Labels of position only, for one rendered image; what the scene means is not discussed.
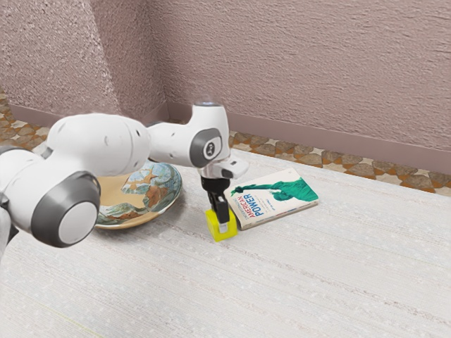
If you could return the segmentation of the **white paperback book green figure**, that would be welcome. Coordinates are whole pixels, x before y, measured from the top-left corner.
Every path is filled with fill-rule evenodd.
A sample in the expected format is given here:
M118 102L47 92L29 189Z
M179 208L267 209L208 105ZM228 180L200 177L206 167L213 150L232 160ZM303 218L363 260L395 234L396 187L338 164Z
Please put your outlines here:
M315 206L317 193L293 168L229 187L225 197L240 230Z

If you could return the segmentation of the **yellow block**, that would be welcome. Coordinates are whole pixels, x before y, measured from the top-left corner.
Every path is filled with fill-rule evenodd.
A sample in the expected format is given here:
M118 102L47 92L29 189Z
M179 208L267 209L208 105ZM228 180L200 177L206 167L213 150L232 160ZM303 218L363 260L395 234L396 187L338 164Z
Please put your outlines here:
M229 210L230 220L227 222L227 230L223 233L220 232L220 223L218 222L218 218L214 210L207 210L205 212L205 216L208 229L216 242L234 237L237 234L237 221L235 214L231 209Z

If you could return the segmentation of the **painted ceramic bowl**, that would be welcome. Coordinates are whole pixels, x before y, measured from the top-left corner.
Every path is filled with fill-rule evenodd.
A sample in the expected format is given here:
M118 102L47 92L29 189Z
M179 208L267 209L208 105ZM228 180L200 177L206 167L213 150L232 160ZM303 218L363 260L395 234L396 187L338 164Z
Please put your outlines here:
M167 163L150 160L130 174L100 177L101 206L96 227L125 229L157 218L179 197L182 178Z

